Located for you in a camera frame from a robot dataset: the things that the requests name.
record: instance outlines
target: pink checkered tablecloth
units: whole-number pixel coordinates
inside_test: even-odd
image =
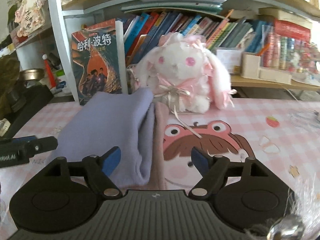
[[[164,168],[168,189],[190,190],[201,179],[190,164],[189,147],[209,149],[232,161],[243,161],[254,154],[264,165],[294,188],[295,178],[313,178],[320,192],[320,102],[270,99],[233,99],[235,107],[206,114],[180,115],[194,129],[208,136],[197,139],[185,131],[172,115],[165,130]],[[16,135],[57,136],[81,109],[75,103],[50,104],[39,111]],[[0,240],[16,231],[8,213],[13,194],[43,168],[50,153],[36,155],[30,164],[0,169]]]

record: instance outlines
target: orange pencil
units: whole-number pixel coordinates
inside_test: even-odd
[[[256,55],[261,56],[263,53],[265,53],[270,47],[270,43],[268,43],[266,46],[264,46]]]

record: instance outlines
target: white desk organizer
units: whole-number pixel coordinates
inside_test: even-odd
[[[292,75],[286,71],[260,67],[261,57],[244,52],[242,55],[243,78],[272,81],[291,85]]]

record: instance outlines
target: black robotic base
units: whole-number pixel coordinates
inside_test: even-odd
[[[59,157],[11,199],[11,240],[242,240],[245,228],[284,215],[290,190],[256,159],[233,163],[194,148],[203,178],[190,191],[121,191],[104,173],[108,156],[68,163]],[[88,187],[70,176],[84,177]],[[241,177],[225,186],[228,177]]]

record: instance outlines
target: gingham pattern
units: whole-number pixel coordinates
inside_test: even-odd
[[[240,134],[247,139],[256,157],[285,183],[294,188],[295,179],[289,174],[289,167],[297,166],[301,176],[316,175],[316,186],[320,186],[320,135],[307,131],[291,123],[290,111],[315,110],[320,112],[320,102],[296,102],[270,99],[233,99],[235,108],[229,106],[223,111],[210,110],[204,115],[180,115],[188,125],[208,124],[213,120],[222,120],[231,126],[233,134]],[[16,135],[16,137],[36,135],[57,136],[71,118],[80,110],[75,102],[50,104],[37,113]],[[266,123],[266,117],[273,116],[280,122],[277,128]],[[179,124],[172,115],[168,124]],[[280,153],[267,154],[260,146],[265,136],[275,144]],[[40,154],[28,165],[0,170],[2,186],[0,217],[0,240],[6,240],[16,227],[8,214],[8,203],[13,194],[43,167],[43,160],[49,155]]]

